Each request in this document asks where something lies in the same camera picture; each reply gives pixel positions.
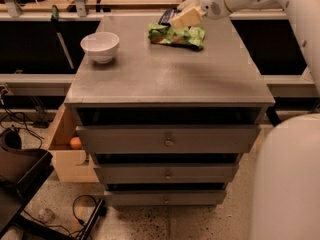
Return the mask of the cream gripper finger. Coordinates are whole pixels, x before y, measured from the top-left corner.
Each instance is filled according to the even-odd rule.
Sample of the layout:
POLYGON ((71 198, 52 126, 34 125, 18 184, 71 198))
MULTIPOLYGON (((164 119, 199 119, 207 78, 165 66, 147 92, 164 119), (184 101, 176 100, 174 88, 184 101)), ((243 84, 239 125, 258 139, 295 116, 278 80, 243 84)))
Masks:
POLYGON ((176 29, 197 26, 207 14, 200 6, 191 6, 182 10, 175 10, 169 23, 176 29))
POLYGON ((177 9, 184 10, 191 6, 198 6, 199 4, 199 0, 185 0, 177 7, 177 9))

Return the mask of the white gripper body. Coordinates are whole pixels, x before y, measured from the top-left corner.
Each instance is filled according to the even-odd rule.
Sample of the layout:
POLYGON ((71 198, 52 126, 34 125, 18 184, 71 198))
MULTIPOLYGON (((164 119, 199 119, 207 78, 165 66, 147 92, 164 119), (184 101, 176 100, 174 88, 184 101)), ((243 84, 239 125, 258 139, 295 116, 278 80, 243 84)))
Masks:
POLYGON ((228 17, 232 11, 226 5, 225 0, 199 0, 201 9, 211 19, 228 17))

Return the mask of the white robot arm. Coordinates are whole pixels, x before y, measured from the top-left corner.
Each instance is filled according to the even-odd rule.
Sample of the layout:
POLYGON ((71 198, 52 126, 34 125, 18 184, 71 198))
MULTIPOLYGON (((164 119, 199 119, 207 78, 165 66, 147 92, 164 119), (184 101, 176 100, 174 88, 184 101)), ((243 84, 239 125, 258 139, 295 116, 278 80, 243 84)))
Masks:
MULTIPOLYGON (((320 92, 320 0, 185 0, 170 20, 198 25, 204 16, 279 7, 286 14, 311 73, 269 77, 274 93, 320 92)), ((257 155, 249 240, 320 240, 320 114, 292 117, 273 128, 257 155)))

